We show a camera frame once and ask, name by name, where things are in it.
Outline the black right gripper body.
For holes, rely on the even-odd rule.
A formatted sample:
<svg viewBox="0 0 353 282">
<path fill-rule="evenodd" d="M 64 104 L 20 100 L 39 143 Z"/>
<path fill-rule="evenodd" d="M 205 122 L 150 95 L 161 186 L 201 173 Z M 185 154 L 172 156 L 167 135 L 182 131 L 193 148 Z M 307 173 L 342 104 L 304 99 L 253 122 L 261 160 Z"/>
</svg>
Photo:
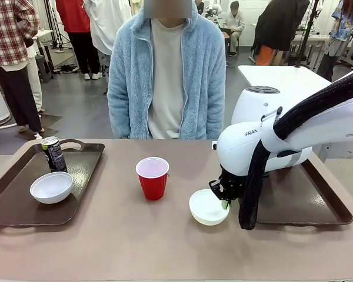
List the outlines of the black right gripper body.
<svg viewBox="0 0 353 282">
<path fill-rule="evenodd" d="M 221 174 L 218 179 L 212 180 L 208 184 L 220 201 L 238 200 L 240 202 L 244 195 L 246 180 L 246 176 L 236 176 L 221 166 Z"/>
</svg>

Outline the white foam bowl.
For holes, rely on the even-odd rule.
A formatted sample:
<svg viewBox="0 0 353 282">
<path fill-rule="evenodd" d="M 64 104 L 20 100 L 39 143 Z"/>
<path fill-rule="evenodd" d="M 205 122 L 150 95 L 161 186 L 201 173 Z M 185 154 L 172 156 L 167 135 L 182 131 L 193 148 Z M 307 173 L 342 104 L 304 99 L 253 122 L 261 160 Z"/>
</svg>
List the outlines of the white foam bowl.
<svg viewBox="0 0 353 282">
<path fill-rule="evenodd" d="M 52 172 L 36 179 L 30 186 L 31 196 L 43 204 L 55 204 L 66 199 L 72 190 L 73 177 L 67 172 Z"/>
<path fill-rule="evenodd" d="M 189 198 L 189 209 L 193 218 L 205 226 L 215 226 L 222 223 L 229 215 L 228 209 L 223 209 L 221 201 L 210 189 L 196 191 Z"/>
</svg>

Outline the black green Pepsi can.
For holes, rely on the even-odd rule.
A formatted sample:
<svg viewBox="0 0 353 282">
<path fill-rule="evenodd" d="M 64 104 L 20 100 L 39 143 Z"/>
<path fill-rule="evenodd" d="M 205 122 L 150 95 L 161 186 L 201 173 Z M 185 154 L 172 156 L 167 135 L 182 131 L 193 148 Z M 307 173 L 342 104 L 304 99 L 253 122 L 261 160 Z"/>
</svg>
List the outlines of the black green Pepsi can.
<svg viewBox="0 0 353 282">
<path fill-rule="evenodd" d="M 61 149 L 60 141 L 55 136 L 43 138 L 41 147 L 45 153 L 51 172 L 67 172 L 67 165 Z"/>
</svg>

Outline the person's right forearm blue sleeve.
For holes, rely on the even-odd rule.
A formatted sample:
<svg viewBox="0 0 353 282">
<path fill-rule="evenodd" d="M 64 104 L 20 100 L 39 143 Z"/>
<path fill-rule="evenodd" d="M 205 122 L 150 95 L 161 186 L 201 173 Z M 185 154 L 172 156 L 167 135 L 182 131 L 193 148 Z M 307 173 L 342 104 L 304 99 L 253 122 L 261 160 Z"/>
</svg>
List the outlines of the person's right forearm blue sleeve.
<svg viewBox="0 0 353 282">
<path fill-rule="evenodd" d="M 126 87 L 110 83 L 107 98 L 109 119 L 114 138 L 129 139 L 131 127 L 129 118 L 129 98 Z"/>
</svg>

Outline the person's left forearm blue sleeve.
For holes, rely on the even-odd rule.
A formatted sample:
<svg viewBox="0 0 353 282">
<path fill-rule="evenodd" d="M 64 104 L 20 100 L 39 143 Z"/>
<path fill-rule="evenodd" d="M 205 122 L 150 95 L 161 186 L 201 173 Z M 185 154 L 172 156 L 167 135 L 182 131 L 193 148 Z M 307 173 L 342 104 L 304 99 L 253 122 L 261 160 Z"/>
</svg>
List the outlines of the person's left forearm blue sleeve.
<svg viewBox="0 0 353 282">
<path fill-rule="evenodd" d="M 195 140 L 217 140 L 222 132 L 225 85 L 211 85 L 199 97 Z"/>
</svg>

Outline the brown plastic serving tray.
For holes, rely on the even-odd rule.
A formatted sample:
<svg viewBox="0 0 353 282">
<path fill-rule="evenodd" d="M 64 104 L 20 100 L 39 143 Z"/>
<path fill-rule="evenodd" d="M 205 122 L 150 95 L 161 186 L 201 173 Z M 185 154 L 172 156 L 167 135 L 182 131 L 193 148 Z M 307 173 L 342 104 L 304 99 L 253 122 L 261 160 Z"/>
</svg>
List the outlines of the brown plastic serving tray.
<svg viewBox="0 0 353 282">
<path fill-rule="evenodd" d="M 66 145 L 62 151 L 73 177 L 70 194 L 55 204 L 43 204 L 31 196 L 31 184 L 50 171 L 41 144 L 34 143 L 0 177 L 1 228 L 60 226 L 77 213 L 105 146 L 76 139 L 61 143 Z"/>
<path fill-rule="evenodd" d="M 264 178 L 257 223 L 283 226 L 348 225 L 353 215 L 310 160 Z"/>
</svg>

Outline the red plastic cup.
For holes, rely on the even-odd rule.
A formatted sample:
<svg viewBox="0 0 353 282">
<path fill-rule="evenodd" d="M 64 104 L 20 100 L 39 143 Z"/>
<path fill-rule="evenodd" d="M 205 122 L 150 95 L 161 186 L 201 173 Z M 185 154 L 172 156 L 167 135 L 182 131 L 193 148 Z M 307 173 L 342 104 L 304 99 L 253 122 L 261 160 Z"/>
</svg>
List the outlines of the red plastic cup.
<svg viewBox="0 0 353 282">
<path fill-rule="evenodd" d="M 169 163 L 165 159 L 144 158 L 136 164 L 135 171 L 147 200 L 156 201 L 164 196 L 169 172 Z"/>
</svg>

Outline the person in blue fleece jacket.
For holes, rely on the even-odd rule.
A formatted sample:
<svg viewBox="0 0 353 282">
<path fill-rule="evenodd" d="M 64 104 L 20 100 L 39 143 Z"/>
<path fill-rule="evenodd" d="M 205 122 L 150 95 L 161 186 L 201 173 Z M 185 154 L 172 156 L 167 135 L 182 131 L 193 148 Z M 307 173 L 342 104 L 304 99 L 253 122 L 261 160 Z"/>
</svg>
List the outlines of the person in blue fleece jacket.
<svg viewBox="0 0 353 282">
<path fill-rule="evenodd" d="M 195 0 L 144 0 L 116 33 L 108 87 L 126 87 L 129 139 L 195 140 L 201 93 L 225 81 L 224 36 Z"/>
</svg>

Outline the person in white lab coat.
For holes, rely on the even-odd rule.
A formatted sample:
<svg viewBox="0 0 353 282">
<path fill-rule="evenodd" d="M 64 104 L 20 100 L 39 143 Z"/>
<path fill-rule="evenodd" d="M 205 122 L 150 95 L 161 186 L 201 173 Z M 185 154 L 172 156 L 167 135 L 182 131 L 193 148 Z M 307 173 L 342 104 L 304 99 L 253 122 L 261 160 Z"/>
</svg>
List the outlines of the person in white lab coat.
<svg viewBox="0 0 353 282">
<path fill-rule="evenodd" d="M 229 56 L 237 54 L 239 38 L 245 28 L 242 12 L 239 10 L 239 0 L 233 0 L 224 18 L 224 27 L 230 30 Z"/>
</svg>

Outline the person in black jacket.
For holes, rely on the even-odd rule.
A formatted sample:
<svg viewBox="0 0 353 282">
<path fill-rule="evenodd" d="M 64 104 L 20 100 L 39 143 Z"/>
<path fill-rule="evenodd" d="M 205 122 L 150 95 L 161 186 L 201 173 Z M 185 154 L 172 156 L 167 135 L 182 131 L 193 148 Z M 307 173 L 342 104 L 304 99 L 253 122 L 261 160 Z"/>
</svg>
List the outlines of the person in black jacket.
<svg viewBox="0 0 353 282">
<path fill-rule="evenodd" d="M 309 0 L 271 0 L 258 17 L 254 52 L 257 66 L 272 64 L 277 52 L 290 49 L 291 41 L 308 8 Z"/>
</svg>

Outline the black equipment stand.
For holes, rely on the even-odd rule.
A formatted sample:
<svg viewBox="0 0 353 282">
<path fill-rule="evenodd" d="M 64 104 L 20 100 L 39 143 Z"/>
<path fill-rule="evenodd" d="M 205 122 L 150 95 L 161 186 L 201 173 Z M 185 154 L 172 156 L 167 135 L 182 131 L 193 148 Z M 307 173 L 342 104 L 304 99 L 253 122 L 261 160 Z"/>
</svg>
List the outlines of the black equipment stand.
<svg viewBox="0 0 353 282">
<path fill-rule="evenodd" d="M 299 46 L 299 54 L 298 54 L 298 58 L 295 62 L 295 67 L 298 68 L 300 67 L 301 61 L 302 61 L 302 57 L 304 56 L 304 52 L 305 52 L 305 47 L 307 45 L 307 41 L 308 41 L 308 37 L 312 28 L 312 24 L 314 21 L 314 18 L 316 17 L 317 14 L 317 7 L 319 5 L 320 0 L 314 0 L 314 4 L 312 6 L 312 10 L 310 13 L 310 19 L 308 21 L 308 25 L 307 25 L 307 29 L 305 31 L 305 35 L 303 37 L 303 41 L 302 44 L 300 44 Z"/>
</svg>

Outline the person in colourful printed shirt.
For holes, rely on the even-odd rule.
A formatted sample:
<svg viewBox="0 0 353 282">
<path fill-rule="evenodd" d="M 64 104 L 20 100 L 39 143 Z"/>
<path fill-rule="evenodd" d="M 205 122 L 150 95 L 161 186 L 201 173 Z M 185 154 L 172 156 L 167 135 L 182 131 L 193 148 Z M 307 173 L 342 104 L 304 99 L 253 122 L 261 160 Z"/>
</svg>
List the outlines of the person in colourful printed shirt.
<svg viewBox="0 0 353 282">
<path fill-rule="evenodd" d="M 344 52 L 346 41 L 353 29 L 353 0 L 339 0 L 331 16 L 334 19 L 334 24 L 317 70 L 319 76 L 330 82 L 335 64 Z"/>
</svg>

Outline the person in long white shirt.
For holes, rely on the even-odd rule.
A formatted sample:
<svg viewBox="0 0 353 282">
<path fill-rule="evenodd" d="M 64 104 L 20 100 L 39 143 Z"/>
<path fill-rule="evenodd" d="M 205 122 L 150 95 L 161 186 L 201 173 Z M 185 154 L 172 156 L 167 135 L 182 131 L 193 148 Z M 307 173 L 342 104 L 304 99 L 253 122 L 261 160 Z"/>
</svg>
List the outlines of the person in long white shirt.
<svg viewBox="0 0 353 282">
<path fill-rule="evenodd" d="M 103 74 L 108 79 L 112 48 L 118 29 L 131 17 L 128 0 L 83 0 L 92 43 L 98 50 Z"/>
</svg>

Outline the person in red top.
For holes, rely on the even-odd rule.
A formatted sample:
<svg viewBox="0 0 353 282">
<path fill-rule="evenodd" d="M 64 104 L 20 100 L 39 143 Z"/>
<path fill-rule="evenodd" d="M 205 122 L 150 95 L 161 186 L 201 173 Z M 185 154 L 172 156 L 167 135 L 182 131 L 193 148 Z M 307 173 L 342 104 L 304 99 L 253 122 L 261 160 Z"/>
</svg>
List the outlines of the person in red top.
<svg viewBox="0 0 353 282">
<path fill-rule="evenodd" d="M 55 0 L 55 2 L 84 79 L 102 78 L 98 51 L 92 43 L 90 20 L 83 7 L 84 0 Z"/>
</svg>

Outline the person in plaid shirt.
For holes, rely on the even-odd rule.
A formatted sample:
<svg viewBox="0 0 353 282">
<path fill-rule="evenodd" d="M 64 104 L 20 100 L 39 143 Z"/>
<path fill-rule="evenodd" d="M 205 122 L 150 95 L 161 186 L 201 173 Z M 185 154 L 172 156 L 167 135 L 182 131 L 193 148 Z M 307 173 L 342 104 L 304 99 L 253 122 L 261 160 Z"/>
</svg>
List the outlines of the person in plaid shirt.
<svg viewBox="0 0 353 282">
<path fill-rule="evenodd" d="M 0 86 L 20 132 L 44 131 L 28 79 L 27 45 L 39 16 L 28 0 L 0 0 Z"/>
</svg>

